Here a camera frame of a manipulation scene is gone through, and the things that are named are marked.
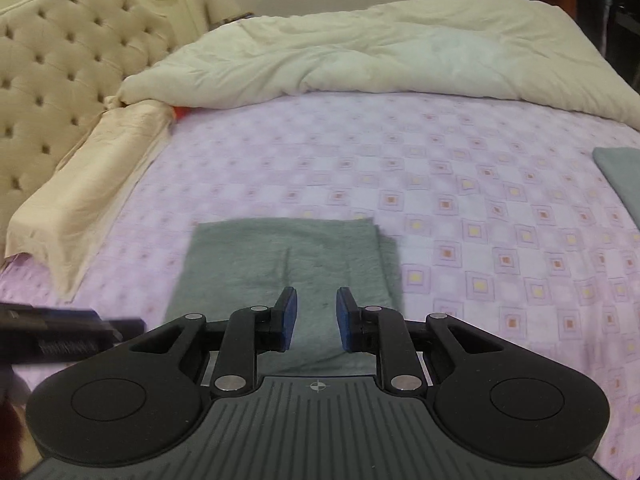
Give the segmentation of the purple patterned bed sheet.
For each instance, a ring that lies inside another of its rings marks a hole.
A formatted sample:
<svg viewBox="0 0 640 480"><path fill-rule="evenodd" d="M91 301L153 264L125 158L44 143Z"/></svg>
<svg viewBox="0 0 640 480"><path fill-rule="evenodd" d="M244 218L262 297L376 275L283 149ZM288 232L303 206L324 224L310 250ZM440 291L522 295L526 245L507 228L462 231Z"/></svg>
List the purple patterned bed sheet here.
<svg viewBox="0 0 640 480"><path fill-rule="evenodd" d="M165 127L73 303L157 325L193 229L234 218L371 219L397 240L410 318L442 310L590 375L612 419L599 460L639 473L639 233L594 164L639 143L527 103L316 93Z"/></svg>

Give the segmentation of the bedside lamp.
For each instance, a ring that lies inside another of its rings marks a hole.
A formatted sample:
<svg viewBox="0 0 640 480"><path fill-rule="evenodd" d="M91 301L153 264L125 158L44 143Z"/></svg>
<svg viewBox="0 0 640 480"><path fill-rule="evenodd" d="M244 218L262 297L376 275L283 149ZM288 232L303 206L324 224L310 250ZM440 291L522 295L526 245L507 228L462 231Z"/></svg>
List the bedside lamp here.
<svg viewBox="0 0 640 480"><path fill-rule="evenodd" d="M235 0L204 0L210 29L239 20L244 15Z"/></svg>

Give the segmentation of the red item under duvet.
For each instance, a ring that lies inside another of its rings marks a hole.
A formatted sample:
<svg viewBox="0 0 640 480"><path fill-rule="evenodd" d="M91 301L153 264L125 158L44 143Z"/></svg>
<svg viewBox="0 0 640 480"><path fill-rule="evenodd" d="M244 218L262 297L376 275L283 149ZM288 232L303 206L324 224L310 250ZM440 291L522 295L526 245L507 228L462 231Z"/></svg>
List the red item under duvet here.
<svg viewBox="0 0 640 480"><path fill-rule="evenodd" d="M172 109L174 110L174 115L177 122L185 118L192 112L190 107L184 107L184 106L174 106Z"/></svg>

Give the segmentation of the beige tufted headboard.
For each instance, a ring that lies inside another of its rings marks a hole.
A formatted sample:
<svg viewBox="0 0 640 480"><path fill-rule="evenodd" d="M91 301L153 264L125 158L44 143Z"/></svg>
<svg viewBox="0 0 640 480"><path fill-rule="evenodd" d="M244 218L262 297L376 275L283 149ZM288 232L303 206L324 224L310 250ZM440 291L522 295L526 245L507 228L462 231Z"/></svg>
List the beige tufted headboard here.
<svg viewBox="0 0 640 480"><path fill-rule="evenodd" d="M1 229L129 76L206 33L196 0L1 0Z"/></svg>

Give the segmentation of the folded light grey garment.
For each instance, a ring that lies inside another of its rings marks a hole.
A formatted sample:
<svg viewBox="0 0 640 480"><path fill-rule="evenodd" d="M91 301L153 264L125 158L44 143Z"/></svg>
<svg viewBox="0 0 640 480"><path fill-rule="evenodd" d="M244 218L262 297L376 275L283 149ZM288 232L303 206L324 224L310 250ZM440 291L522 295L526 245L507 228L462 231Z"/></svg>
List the folded light grey garment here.
<svg viewBox="0 0 640 480"><path fill-rule="evenodd" d="M640 151L638 148L595 148L596 163L640 228Z"/></svg>

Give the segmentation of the grey pants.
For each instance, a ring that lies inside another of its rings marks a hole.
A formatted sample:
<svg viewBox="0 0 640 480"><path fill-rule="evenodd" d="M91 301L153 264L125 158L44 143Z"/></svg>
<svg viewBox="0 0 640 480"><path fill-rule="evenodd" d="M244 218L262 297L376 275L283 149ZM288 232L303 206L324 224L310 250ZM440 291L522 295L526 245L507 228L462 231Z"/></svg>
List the grey pants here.
<svg viewBox="0 0 640 480"><path fill-rule="evenodd" d="M193 232L165 318L201 313L221 321L235 310L274 305L297 292L291 348L258 359L259 373L367 375L375 359L343 350L335 297L347 287L361 307L402 307L396 240L370 219L239 219L203 223Z"/></svg>

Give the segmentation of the beige satin pillow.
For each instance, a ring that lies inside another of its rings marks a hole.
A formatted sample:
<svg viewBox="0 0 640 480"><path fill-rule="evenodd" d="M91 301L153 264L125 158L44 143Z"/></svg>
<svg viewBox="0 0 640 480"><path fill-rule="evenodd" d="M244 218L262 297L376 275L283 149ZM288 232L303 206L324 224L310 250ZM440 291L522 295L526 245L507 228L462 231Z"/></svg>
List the beige satin pillow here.
<svg viewBox="0 0 640 480"><path fill-rule="evenodd" d="M147 100L103 113L9 221L6 255L46 266L70 301L134 187L170 141L174 110Z"/></svg>

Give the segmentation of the cream white duvet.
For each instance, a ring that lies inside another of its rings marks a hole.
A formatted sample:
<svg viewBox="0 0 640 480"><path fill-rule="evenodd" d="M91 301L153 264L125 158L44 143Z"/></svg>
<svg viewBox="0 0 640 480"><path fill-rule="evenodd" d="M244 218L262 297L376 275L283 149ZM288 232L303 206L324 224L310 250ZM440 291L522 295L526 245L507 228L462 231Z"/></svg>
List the cream white duvet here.
<svg viewBox="0 0 640 480"><path fill-rule="evenodd" d="M639 97L561 9L408 0L221 26L127 77L118 104L225 110L311 91L526 101L639 123Z"/></svg>

